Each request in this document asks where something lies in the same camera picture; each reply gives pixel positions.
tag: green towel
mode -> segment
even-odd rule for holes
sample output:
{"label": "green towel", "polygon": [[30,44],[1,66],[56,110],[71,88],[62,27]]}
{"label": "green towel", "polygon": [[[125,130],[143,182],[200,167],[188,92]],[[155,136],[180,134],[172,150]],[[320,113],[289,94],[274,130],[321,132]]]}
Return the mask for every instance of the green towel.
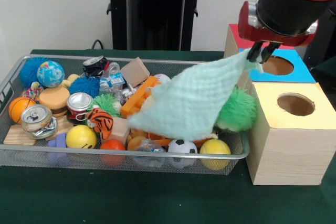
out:
{"label": "green towel", "polygon": [[260,69],[260,64],[246,59],[247,54],[245,50],[229,58],[192,66],[170,82],[154,87],[155,102],[130,117],[129,125],[174,139],[206,138],[244,69]]}

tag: green spiky ball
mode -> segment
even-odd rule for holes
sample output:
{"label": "green spiky ball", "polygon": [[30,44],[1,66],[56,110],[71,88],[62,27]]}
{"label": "green spiky ball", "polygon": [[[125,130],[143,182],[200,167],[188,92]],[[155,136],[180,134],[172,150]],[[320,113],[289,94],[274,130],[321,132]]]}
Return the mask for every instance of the green spiky ball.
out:
{"label": "green spiky ball", "polygon": [[119,118],[121,104],[112,94],[101,94],[95,97],[89,106],[88,111],[92,111],[92,107],[96,105],[114,118]]}
{"label": "green spiky ball", "polygon": [[216,126],[230,131],[245,131],[252,127],[257,117],[256,99],[245,91],[234,88],[219,112]]}

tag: green tablecloth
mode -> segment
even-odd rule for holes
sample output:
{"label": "green tablecloth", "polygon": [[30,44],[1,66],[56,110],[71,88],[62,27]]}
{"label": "green tablecloth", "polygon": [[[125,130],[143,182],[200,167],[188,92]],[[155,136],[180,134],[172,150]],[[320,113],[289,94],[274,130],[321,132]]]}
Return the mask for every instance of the green tablecloth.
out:
{"label": "green tablecloth", "polygon": [[[32,53],[187,60],[223,55]],[[0,167],[0,199],[0,223],[336,223],[336,160],[321,186],[306,187],[253,186],[245,161],[229,176]]]}

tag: metal basket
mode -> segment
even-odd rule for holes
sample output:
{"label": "metal basket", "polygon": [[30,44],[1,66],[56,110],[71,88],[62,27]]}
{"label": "metal basket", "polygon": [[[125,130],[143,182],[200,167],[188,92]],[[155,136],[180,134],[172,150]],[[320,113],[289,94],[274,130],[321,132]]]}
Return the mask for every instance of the metal basket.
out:
{"label": "metal basket", "polygon": [[[2,103],[2,112],[0,113],[1,143],[3,143],[10,126],[14,124],[8,115],[8,105],[13,99],[19,97],[23,91],[18,73],[25,61],[31,57],[41,57],[41,55],[22,57],[0,84],[0,101]],[[66,76],[72,73],[81,74],[82,62],[87,59],[87,57],[75,56],[47,57],[60,63]],[[108,58],[108,60],[115,61],[122,67],[132,59]],[[151,75],[164,73],[169,77],[177,75],[192,65],[202,63],[145,59],[142,61]],[[228,175],[238,160],[248,155],[247,134],[245,132],[240,134],[226,132],[221,133],[219,138],[227,143],[232,152],[231,155],[57,148],[48,147],[44,140],[38,141],[35,146],[0,144],[0,165]],[[213,170],[207,168],[204,162],[211,167],[223,167],[221,165],[223,163],[226,166],[219,170]]]}

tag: white wall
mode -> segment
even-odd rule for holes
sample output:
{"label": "white wall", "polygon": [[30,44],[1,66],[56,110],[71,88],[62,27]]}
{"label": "white wall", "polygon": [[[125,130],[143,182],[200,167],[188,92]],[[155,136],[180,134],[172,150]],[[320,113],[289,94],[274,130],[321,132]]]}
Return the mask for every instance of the white wall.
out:
{"label": "white wall", "polygon": [[227,25],[238,22],[244,1],[198,0],[198,18],[194,19],[192,50],[223,51]]}
{"label": "white wall", "polygon": [[[198,0],[192,50],[223,50],[227,24],[244,0]],[[112,47],[110,0],[0,0],[0,78],[18,57],[40,49]]]}

